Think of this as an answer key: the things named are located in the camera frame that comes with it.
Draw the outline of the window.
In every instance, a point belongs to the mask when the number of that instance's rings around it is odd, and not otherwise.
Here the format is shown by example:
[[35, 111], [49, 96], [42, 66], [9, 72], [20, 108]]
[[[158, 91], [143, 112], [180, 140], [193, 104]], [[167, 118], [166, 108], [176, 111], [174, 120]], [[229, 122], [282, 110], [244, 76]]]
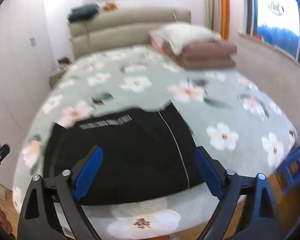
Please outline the window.
[[246, 34], [300, 64], [300, 0], [245, 0]]

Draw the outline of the black hooded jacket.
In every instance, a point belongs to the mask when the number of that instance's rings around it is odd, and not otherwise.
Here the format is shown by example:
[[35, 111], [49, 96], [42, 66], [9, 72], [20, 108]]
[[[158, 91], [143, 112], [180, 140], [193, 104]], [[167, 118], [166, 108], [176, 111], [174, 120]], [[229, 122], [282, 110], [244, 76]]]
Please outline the black hooded jacket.
[[44, 154], [44, 177], [72, 169], [93, 146], [103, 161], [82, 205], [141, 202], [203, 182], [194, 162], [191, 131], [172, 103], [152, 112], [140, 108], [56, 124]]

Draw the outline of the orange toy on headboard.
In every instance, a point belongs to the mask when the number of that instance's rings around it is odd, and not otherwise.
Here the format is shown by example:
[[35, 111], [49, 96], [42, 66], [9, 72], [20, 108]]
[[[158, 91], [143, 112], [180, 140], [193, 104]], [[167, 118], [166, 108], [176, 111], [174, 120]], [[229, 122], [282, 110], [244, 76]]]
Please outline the orange toy on headboard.
[[117, 10], [118, 7], [117, 7], [117, 4], [115, 2], [105, 2], [103, 5], [102, 5], [102, 10], [103, 11], [114, 11], [114, 10]]

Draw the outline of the blue plastic stool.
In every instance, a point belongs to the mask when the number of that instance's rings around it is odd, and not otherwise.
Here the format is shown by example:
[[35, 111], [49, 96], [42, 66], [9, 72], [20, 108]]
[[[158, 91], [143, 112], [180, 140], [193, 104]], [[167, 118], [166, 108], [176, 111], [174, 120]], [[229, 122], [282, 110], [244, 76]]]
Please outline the blue plastic stool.
[[281, 192], [287, 194], [300, 184], [300, 145], [275, 170]]

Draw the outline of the white floral pillow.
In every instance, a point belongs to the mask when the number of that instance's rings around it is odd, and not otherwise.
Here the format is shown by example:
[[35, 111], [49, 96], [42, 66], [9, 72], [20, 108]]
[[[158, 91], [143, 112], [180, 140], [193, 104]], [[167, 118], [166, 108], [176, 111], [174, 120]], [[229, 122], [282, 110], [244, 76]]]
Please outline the white floral pillow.
[[221, 35], [207, 27], [188, 23], [166, 24], [158, 29], [158, 34], [170, 45], [175, 55], [193, 42], [220, 41]]

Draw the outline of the folded mauve quilt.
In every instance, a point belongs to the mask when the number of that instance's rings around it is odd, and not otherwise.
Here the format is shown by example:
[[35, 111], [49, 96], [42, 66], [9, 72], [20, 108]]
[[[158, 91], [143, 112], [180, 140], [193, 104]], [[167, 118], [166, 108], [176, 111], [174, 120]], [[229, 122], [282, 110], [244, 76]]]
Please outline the folded mauve quilt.
[[164, 44], [166, 54], [185, 69], [212, 69], [235, 67], [232, 55], [237, 53], [237, 46], [227, 40], [213, 42], [194, 42], [186, 45], [177, 55], [172, 47]]

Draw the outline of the pink folded blanket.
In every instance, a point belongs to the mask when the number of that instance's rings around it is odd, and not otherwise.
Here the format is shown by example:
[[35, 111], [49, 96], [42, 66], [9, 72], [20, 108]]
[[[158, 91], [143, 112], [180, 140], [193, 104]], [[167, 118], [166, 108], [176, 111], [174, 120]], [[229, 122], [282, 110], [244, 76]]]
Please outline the pink folded blanket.
[[149, 32], [149, 40], [152, 47], [160, 54], [166, 54], [167, 40], [161, 28]]

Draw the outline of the beige curtain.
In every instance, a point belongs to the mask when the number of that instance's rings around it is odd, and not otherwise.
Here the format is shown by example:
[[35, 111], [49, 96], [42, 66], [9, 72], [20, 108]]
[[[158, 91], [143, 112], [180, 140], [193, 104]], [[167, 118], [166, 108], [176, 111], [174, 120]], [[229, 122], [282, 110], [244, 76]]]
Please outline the beige curtain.
[[205, 25], [227, 40], [229, 38], [230, 0], [204, 0], [204, 6]]

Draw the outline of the dark green cloth on headboard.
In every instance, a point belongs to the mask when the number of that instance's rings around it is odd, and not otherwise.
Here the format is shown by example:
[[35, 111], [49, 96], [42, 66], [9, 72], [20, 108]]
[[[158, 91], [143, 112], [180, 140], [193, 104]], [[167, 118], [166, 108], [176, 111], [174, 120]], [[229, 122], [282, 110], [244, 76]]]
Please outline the dark green cloth on headboard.
[[75, 23], [90, 20], [99, 13], [99, 9], [100, 7], [96, 3], [85, 4], [80, 7], [72, 8], [68, 15], [68, 21], [70, 23]]

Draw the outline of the beige padded headboard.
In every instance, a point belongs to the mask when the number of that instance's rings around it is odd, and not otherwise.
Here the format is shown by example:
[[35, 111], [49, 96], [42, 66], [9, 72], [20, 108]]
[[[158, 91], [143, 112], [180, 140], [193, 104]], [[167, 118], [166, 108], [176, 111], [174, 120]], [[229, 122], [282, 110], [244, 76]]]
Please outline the beige padded headboard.
[[170, 7], [131, 7], [102, 12], [87, 21], [69, 23], [75, 59], [108, 49], [149, 44], [149, 32], [173, 22], [191, 23], [191, 11]]

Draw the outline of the floral green bed sheet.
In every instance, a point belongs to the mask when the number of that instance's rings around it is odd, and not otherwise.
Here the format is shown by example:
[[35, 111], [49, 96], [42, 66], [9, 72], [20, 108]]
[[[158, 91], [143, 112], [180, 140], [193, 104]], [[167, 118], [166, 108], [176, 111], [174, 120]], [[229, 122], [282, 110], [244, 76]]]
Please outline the floral green bed sheet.
[[[78, 59], [59, 83], [34, 94], [38, 112], [20, 150], [13, 205], [20, 213], [28, 185], [43, 174], [45, 148], [55, 123], [129, 108], [163, 109], [170, 102], [195, 143], [225, 167], [246, 176], [270, 175], [297, 140], [293, 124], [267, 94], [235, 69], [185, 70], [150, 46], [121, 47]], [[217, 205], [205, 184], [155, 200], [86, 205], [105, 239], [166, 236], [206, 222]]]

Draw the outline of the white wardrobe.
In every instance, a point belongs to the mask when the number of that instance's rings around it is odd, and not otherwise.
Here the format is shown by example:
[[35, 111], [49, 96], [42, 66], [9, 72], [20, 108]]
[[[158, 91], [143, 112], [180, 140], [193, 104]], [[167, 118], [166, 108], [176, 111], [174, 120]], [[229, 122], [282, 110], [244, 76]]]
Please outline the white wardrobe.
[[43, 0], [4, 0], [0, 6], [0, 144], [11, 152], [0, 183], [11, 189], [22, 144], [50, 92], [54, 66]]

